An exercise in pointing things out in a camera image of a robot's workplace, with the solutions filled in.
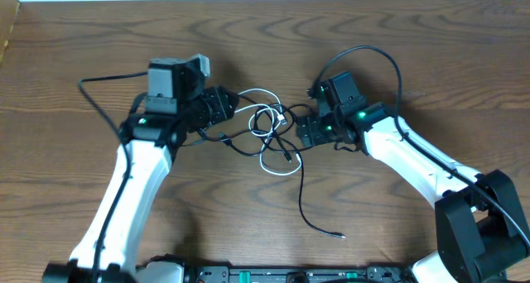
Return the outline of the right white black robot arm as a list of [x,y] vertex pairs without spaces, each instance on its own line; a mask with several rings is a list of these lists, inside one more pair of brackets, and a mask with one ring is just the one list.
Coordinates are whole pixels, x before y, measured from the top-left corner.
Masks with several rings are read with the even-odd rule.
[[493,282],[529,256],[529,227],[513,181],[463,165],[416,134],[384,103],[369,103],[350,73],[317,79],[317,110],[297,120],[306,147],[332,143],[396,171],[435,210],[437,249],[409,268],[415,282]]

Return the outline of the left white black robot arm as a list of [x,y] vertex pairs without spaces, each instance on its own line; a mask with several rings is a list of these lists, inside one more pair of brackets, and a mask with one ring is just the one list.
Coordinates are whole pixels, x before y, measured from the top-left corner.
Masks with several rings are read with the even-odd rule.
[[189,132],[233,117],[237,97],[206,88],[210,61],[155,58],[128,118],[113,130],[119,139],[112,178],[94,220],[65,264],[49,263],[44,282],[186,282],[193,275],[180,262],[155,259],[137,265],[142,234],[161,183]]

